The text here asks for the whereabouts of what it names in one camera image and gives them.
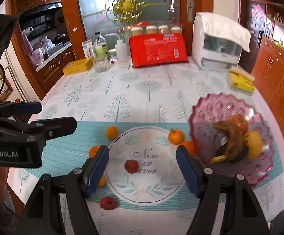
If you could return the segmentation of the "tree print tablecloth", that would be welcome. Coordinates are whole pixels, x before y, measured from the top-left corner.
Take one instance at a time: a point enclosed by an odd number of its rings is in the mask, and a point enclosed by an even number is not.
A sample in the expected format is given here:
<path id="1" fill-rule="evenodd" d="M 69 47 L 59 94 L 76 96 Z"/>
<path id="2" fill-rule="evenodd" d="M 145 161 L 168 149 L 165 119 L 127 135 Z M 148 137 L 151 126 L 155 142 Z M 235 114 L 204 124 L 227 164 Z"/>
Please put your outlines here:
<path id="1" fill-rule="evenodd" d="M 42 174 L 53 177 L 80 167 L 94 145 L 107 145 L 110 160 L 106 185 L 87 201 L 100 234 L 184 234 L 198 206 L 176 161 L 176 146 L 169 131 L 179 129 L 190 137 L 192 107 L 207 94 L 232 94 L 261 114 L 273 137 L 273 167 L 254 187 L 267 221 L 284 210 L 284 139 L 276 119 L 258 91 L 253 95 L 229 88 L 224 73 L 201 70 L 194 64 L 131 69 L 114 65 L 107 72 L 80 73 L 62 78 L 43 100 L 38 119 L 73 116 L 74 134 L 48 141 L 39 169 L 10 170 L 8 184 L 26 202 Z M 108 139 L 108 126 L 118 136 Z M 130 174 L 127 160 L 139 170 Z M 116 209 L 100 206 L 113 197 Z"/>

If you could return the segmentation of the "pink glass fruit bowl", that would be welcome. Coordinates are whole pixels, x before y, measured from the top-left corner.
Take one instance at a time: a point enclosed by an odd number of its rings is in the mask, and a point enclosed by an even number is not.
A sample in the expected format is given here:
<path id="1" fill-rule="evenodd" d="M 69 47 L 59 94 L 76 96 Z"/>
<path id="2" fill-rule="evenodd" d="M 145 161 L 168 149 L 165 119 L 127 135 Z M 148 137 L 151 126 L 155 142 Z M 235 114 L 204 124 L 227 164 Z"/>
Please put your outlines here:
<path id="1" fill-rule="evenodd" d="M 189 117 L 190 136 L 203 166 L 242 174 L 255 187 L 273 167 L 273 137 L 254 107 L 232 94 L 200 97 Z"/>

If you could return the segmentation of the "yellow pear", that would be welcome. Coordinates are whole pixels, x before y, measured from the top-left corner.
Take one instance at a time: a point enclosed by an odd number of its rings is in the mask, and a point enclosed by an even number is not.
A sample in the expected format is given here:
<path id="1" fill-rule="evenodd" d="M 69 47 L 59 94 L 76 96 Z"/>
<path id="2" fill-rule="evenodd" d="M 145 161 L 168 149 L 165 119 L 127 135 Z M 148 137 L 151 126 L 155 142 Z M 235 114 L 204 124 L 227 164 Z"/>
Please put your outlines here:
<path id="1" fill-rule="evenodd" d="M 263 141 L 257 131 L 250 130 L 243 135 L 244 145 L 247 147 L 246 156 L 249 159 L 257 158 L 263 148 Z"/>

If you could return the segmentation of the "white countertop appliance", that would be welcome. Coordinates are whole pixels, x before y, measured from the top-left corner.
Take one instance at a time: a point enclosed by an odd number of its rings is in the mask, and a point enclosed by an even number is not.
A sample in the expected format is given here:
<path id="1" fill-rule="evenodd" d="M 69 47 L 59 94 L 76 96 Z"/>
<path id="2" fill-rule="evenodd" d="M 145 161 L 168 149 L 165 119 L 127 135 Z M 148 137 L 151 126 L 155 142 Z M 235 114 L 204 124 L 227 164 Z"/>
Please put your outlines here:
<path id="1" fill-rule="evenodd" d="M 202 22 L 194 21 L 191 54 L 201 69 L 225 71 L 236 67 L 242 51 L 233 41 L 204 34 Z"/>

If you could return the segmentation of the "gold ornament decoration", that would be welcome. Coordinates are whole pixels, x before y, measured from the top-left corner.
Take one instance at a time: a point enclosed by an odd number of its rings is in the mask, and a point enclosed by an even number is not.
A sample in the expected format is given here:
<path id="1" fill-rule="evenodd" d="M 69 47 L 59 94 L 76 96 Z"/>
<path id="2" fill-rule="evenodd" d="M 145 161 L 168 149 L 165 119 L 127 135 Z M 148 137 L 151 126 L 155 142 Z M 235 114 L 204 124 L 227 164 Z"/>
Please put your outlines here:
<path id="1" fill-rule="evenodd" d="M 78 0 L 80 18 L 107 19 L 115 25 L 141 21 L 179 22 L 180 0 Z"/>

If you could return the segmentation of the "wooden cabinet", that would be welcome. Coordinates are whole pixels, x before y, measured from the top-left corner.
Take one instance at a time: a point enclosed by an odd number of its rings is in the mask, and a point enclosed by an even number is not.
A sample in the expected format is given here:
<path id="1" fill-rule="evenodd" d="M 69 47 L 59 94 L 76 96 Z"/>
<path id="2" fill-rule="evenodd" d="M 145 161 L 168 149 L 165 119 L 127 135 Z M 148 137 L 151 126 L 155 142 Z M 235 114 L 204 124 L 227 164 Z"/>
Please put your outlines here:
<path id="1" fill-rule="evenodd" d="M 254 84 L 270 107 L 284 137 L 284 50 L 263 38 L 252 70 Z"/>

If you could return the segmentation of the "clear plastic bottle green label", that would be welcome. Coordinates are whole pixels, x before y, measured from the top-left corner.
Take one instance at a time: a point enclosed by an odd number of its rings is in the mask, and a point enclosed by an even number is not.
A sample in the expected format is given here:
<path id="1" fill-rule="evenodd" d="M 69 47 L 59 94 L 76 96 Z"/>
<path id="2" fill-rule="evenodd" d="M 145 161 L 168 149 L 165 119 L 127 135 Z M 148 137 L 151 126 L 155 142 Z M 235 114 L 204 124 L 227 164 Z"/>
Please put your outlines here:
<path id="1" fill-rule="evenodd" d="M 95 33 L 94 49 L 97 58 L 102 58 L 108 53 L 106 39 L 101 35 L 100 31 Z"/>

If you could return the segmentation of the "small red fruit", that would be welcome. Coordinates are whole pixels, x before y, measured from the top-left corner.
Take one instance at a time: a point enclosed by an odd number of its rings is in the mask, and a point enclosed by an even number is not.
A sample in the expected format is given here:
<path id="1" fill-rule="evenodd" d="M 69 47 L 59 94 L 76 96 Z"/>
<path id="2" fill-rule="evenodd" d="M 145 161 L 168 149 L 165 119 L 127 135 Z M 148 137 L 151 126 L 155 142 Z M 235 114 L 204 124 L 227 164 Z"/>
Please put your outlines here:
<path id="1" fill-rule="evenodd" d="M 127 160 L 125 162 L 125 169 L 128 173 L 134 174 L 139 170 L 139 163 L 136 160 Z"/>
<path id="2" fill-rule="evenodd" d="M 113 197 L 105 196 L 100 200 L 100 206 L 107 211 L 111 211 L 113 209 L 116 209 L 117 202 Z"/>

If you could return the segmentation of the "red apple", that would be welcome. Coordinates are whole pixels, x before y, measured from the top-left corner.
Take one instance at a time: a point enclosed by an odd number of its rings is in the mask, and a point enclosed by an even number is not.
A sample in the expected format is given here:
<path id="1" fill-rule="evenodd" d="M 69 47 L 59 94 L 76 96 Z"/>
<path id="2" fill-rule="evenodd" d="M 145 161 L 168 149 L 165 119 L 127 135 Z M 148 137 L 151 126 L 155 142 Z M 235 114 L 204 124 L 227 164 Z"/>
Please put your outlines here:
<path id="1" fill-rule="evenodd" d="M 242 115 L 232 115 L 228 118 L 228 121 L 238 126 L 242 134 L 245 134 L 248 131 L 248 122 Z"/>

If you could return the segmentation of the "red plastic package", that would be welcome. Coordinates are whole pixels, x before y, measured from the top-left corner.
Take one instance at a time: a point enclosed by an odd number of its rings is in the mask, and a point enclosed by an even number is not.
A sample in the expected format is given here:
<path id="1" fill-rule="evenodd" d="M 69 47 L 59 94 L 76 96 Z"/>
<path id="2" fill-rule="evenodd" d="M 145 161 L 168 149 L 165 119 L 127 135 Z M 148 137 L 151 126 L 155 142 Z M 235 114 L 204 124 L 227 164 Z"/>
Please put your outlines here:
<path id="1" fill-rule="evenodd" d="M 188 61 L 185 41 L 180 33 L 132 36 L 129 48 L 133 68 Z"/>

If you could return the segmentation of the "white squeeze bottle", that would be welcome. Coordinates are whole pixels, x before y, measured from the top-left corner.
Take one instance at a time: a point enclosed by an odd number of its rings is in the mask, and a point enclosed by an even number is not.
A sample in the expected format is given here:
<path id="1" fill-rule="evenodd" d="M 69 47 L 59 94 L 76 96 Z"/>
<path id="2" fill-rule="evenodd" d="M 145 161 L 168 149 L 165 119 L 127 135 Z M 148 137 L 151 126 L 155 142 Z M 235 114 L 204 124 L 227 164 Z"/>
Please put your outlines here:
<path id="1" fill-rule="evenodd" d="M 124 64 L 126 62 L 128 62 L 129 60 L 129 56 L 127 54 L 127 46 L 126 44 L 123 42 L 123 40 L 120 38 L 120 36 L 117 33 L 108 33 L 105 35 L 106 37 L 111 37 L 111 36 L 115 36 L 117 37 L 117 43 L 115 45 L 115 51 L 116 51 L 116 55 L 117 55 L 117 61 L 120 64 Z"/>

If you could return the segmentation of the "small yellow orange fruit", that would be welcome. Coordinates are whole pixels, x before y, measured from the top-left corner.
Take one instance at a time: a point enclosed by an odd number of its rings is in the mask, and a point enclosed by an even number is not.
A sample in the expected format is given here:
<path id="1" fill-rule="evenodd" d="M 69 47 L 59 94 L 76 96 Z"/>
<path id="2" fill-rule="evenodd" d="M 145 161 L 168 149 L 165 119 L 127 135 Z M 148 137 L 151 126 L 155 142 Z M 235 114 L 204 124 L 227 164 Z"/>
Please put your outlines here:
<path id="1" fill-rule="evenodd" d="M 98 184 L 98 187 L 99 188 L 102 188 L 106 185 L 106 178 L 104 176 L 101 177 L 100 181 L 99 181 L 99 184 Z"/>

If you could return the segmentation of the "large orange tangerine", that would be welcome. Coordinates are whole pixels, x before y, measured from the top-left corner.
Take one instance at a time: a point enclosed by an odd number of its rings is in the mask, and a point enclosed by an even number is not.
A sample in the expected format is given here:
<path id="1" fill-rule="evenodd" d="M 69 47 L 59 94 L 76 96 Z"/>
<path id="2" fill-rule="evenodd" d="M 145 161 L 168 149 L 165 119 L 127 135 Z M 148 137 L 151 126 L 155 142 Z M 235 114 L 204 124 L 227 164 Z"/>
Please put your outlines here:
<path id="1" fill-rule="evenodd" d="M 89 158 L 93 158 L 96 155 L 96 153 L 99 151 L 99 148 L 100 148 L 100 145 L 95 145 L 91 147 L 88 152 Z"/>

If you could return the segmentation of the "white towel on appliance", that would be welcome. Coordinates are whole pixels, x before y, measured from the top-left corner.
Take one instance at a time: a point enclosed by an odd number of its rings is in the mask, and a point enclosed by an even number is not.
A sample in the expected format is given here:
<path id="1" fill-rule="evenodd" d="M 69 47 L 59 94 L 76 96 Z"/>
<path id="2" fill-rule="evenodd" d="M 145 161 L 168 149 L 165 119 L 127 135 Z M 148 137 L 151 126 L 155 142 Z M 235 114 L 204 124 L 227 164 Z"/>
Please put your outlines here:
<path id="1" fill-rule="evenodd" d="M 245 52 L 250 52 L 250 31 L 232 19 L 211 12 L 198 12 L 195 21 L 202 22 L 204 34 L 233 41 Z"/>

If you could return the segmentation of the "yellow flat box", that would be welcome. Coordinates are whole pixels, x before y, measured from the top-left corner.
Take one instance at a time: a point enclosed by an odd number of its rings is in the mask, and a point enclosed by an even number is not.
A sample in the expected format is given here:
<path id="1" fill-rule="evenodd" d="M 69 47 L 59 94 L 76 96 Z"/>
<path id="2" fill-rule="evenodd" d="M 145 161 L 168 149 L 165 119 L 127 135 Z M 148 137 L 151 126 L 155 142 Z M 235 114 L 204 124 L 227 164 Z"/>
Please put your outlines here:
<path id="1" fill-rule="evenodd" d="M 87 72 L 93 66 L 93 61 L 91 58 L 84 58 L 81 60 L 71 61 L 66 65 L 62 71 L 65 76 Z"/>

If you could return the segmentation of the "brown overripe banana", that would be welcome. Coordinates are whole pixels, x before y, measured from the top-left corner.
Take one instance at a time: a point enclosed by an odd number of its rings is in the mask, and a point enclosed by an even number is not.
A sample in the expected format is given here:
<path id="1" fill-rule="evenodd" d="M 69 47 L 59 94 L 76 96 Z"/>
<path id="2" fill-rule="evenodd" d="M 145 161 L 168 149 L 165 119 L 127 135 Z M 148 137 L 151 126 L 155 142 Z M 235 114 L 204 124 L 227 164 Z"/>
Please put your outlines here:
<path id="1" fill-rule="evenodd" d="M 236 162 L 240 159 L 244 149 L 244 143 L 243 134 L 238 126 L 230 121 L 222 120 L 214 123 L 213 128 L 218 132 L 225 133 L 227 142 L 217 149 L 216 156 L 211 158 L 210 164 L 224 161 Z"/>

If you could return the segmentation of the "small orange tangerine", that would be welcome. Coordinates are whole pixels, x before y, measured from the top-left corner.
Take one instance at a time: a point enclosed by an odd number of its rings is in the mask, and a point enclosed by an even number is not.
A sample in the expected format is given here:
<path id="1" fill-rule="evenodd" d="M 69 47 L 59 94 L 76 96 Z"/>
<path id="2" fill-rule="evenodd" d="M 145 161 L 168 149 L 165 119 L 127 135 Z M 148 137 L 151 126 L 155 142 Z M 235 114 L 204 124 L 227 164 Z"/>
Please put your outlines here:
<path id="1" fill-rule="evenodd" d="M 105 131 L 105 135 L 108 139 L 115 139 L 118 136 L 118 129 L 116 126 L 108 126 L 108 128 Z"/>

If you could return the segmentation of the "clear glass cup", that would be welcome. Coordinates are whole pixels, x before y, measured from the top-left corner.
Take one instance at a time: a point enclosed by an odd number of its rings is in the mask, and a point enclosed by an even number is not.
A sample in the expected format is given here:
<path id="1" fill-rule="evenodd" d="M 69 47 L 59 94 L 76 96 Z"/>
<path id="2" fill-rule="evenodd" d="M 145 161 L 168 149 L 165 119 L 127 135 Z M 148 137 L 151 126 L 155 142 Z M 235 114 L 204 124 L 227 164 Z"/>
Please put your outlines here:
<path id="1" fill-rule="evenodd" d="M 96 57 L 94 59 L 94 67 L 95 71 L 100 73 L 106 72 L 109 69 L 110 64 L 108 62 L 108 57 L 106 52 L 103 52 L 101 54 L 96 54 Z"/>

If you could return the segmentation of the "yellow tissue pack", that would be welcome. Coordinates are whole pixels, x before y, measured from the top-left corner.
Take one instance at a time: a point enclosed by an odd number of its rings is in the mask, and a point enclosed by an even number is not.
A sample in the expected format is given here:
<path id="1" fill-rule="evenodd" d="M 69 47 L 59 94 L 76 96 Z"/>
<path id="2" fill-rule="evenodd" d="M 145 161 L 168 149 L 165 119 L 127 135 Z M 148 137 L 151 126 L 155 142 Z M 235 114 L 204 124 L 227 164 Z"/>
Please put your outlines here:
<path id="1" fill-rule="evenodd" d="M 253 95 L 255 92 L 254 76 L 251 76 L 238 67 L 232 67 L 227 73 L 227 82 L 229 88 L 243 92 L 244 94 Z"/>

